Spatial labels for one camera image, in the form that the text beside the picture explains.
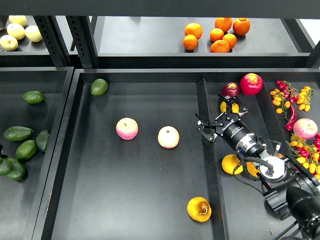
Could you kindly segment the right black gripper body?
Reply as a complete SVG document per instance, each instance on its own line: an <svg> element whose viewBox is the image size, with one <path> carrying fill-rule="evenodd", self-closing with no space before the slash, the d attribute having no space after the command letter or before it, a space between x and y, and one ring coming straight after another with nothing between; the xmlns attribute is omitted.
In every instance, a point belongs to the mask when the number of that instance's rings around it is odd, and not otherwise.
<svg viewBox="0 0 320 240"><path fill-rule="evenodd" d="M223 126L216 127L216 134L235 151L248 151L254 144L254 133L241 120L238 114L231 114L227 117L226 114L220 114L216 118L217 123L222 123Z"/></svg>

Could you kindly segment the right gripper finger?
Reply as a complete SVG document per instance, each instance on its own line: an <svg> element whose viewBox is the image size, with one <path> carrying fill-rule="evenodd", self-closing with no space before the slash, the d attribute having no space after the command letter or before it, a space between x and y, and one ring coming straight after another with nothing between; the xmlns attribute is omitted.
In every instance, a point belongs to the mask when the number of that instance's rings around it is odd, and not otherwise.
<svg viewBox="0 0 320 240"><path fill-rule="evenodd" d="M238 114L239 117L243 116L244 114L248 113L248 108L244 105L244 103L240 100L240 98L235 95L235 96L223 96L221 93L217 94L219 96L219 99L221 102L225 103L225 119L230 120L231 119L231 114L235 114L236 112L233 107L233 105L237 106Z"/></svg>
<svg viewBox="0 0 320 240"><path fill-rule="evenodd" d="M200 133L209 142L214 143L218 134L216 133L217 128L222 128L224 126L223 122L217 121L204 121L197 113L195 117L197 121L197 132Z"/></svg>

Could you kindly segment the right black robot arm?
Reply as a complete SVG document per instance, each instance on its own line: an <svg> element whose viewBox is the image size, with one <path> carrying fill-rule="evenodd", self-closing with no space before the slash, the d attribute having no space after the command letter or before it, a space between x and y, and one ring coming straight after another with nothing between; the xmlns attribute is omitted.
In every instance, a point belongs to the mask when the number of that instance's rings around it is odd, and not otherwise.
<svg viewBox="0 0 320 240"><path fill-rule="evenodd" d="M197 131L209 142L224 142L236 153L230 155L230 175L240 183L259 192L273 213L280 219L294 218L308 239L320 237L320 183L297 159L279 157L281 142L257 135L242 120L248 112L237 97L218 95L226 104L226 112L212 117L209 99L199 94Z"/></svg>

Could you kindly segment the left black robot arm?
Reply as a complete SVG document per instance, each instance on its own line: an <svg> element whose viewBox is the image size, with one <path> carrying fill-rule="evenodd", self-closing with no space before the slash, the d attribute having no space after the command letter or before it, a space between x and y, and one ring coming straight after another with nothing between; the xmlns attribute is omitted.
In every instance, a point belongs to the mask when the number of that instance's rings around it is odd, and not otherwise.
<svg viewBox="0 0 320 240"><path fill-rule="evenodd" d="M0 158L6 159L8 156L3 153L3 146L0 145Z"/></svg>

